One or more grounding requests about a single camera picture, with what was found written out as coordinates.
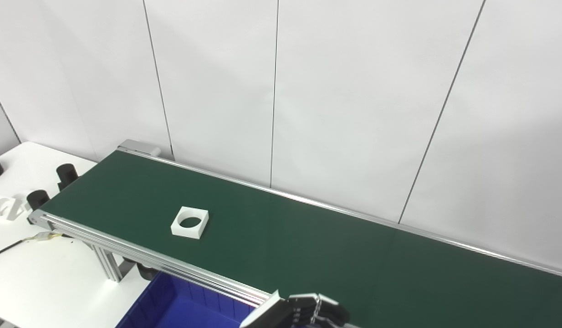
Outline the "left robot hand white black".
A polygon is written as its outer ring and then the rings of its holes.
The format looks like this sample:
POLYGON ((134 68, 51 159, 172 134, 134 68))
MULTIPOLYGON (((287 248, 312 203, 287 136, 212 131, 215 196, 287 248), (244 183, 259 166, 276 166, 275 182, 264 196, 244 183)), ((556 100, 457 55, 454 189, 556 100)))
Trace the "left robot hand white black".
POLYGON ((343 328, 350 313, 321 293, 298 293, 282 298, 275 291, 240 323, 240 328, 343 328))

